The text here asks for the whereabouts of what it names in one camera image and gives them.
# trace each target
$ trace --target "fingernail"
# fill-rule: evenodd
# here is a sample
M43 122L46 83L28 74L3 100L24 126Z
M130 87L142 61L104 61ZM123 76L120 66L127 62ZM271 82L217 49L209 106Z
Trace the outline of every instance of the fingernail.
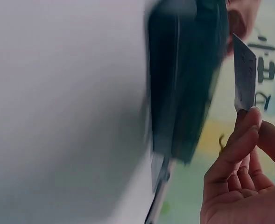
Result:
M257 125L252 126L250 129L256 129L257 131L259 130L259 127Z
M259 108L256 107L256 106L252 106L252 107L250 108L250 111L251 111L251 110L258 110L258 111L260 111Z

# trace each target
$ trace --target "white card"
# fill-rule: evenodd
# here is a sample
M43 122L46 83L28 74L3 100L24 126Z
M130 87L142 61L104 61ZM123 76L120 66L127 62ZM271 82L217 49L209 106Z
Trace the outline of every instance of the white card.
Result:
M254 106L256 56L239 37L233 34L235 64L235 109L249 110Z

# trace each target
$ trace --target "background wall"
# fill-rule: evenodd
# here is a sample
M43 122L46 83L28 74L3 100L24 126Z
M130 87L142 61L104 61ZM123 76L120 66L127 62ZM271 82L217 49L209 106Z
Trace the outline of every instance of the background wall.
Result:
M275 1L262 0L255 28L245 43L258 42L258 35L267 38L267 44L275 46ZM275 62L275 52L269 56L264 55L260 49L252 49L257 57L264 58L265 68L269 61ZM258 105L262 117L275 124L275 78L273 81L264 81L257 84L257 91L272 95L268 110L264 111L263 105ZM169 191L159 217L159 224L198 224L199 213L203 196L203 178L208 168L216 160L219 151L219 137L224 134L223 143L232 133L236 118L234 108L234 61L233 57L227 58L222 65L219 82L213 96L208 120L203 128L197 151L189 166L177 164ZM273 181L275 180L275 164L261 150L260 161L264 172Z
M0 224L144 222L143 10L0 0Z

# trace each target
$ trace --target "chinese character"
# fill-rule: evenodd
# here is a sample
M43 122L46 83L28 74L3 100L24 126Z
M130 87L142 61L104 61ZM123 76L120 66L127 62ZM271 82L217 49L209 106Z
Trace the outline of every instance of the chinese character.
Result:
M256 49L264 50L265 56L268 56L270 51L275 51L275 47L274 47L274 46L265 45L265 44L264 44L264 43L267 42L267 38L266 38L266 37L264 37L264 36L262 36L262 35L258 35L258 40L259 40L261 43L249 43L247 46L248 46L249 48L256 48Z
M275 76L275 64L274 62L269 63L269 69L264 68L264 58L259 57L258 59L258 83L263 83L263 80L273 80ZM269 77L264 77L264 72L269 73Z
M262 100L257 100L257 97L258 96L262 96ZM264 105L264 111L267 111L267 109L268 109L268 105L269 105L269 102L270 102L270 99L271 99L271 95L269 95L268 97L264 94L264 93L262 93L262 92L257 92L256 94L255 94L255 103L254 103L254 105L256 106L257 104L262 104L262 105Z

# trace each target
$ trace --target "finger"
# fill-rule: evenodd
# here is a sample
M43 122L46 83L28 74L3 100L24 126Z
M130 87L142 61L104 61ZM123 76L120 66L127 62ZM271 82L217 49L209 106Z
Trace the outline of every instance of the finger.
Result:
M275 162L275 126L263 121L259 131L258 147Z
M253 126L218 157L204 177L204 202L229 191L227 180L235 164L254 149L258 138L258 127Z
M241 125L242 121L244 120L244 118L246 117L246 114L247 114L246 110L239 110L237 112L237 118L236 118L236 122L235 122L234 132L236 130L238 130L238 128L240 128L240 125ZM237 176L239 166L240 166L240 163L235 165L235 168L234 168L234 171L233 171L232 175L227 180L229 191L238 190L238 189L242 188L241 183L239 181L239 178Z
M243 189L255 190L254 182L251 176L248 174L250 166L250 157L249 154L241 163L239 170L237 172L241 187Z
M242 120L242 116L244 116L244 110L240 111L240 120ZM232 144L236 139L238 139L242 134L252 126L261 126L261 113L257 107L252 107L249 112L246 114L245 118L238 124L236 121L235 131L229 137L227 141L227 145Z
M242 194L243 198L251 197L258 194L258 192L256 192L255 190L250 189L239 189L238 191Z
M257 147L250 154L250 163L249 163L248 172L254 183L256 191L261 191L263 189L268 189L275 186L272 183L272 181L266 175L263 174L263 171L261 169L261 164L259 161Z
M254 122L251 122L251 121L256 120L257 121L256 124L259 124L258 122L259 116L257 116L257 112L259 113L259 111L256 111L256 109L254 108L251 109L249 113L247 113L246 110L238 111L236 123L235 123L235 129L233 134L230 136L228 140L228 144L231 144L232 142L234 142L238 138L238 136L242 134L241 133L242 129L244 128L248 129L249 127L251 127L250 123L254 124ZM229 191L238 190L242 188L241 180L239 179L239 175L237 175L240 165L241 165L241 162L235 165L234 172L232 173L232 175L229 177L227 181ZM242 169L240 172L240 176L242 178L243 185L245 184L246 179L248 179L248 177L245 176L243 171L245 169L248 170L248 167L249 167L249 155L242 161Z
M235 122L235 128L234 131L236 131L238 128L240 128L240 125L242 123L242 121L244 120L244 118L247 115L247 111L246 110L239 110L237 112L237 118L236 118L236 122Z

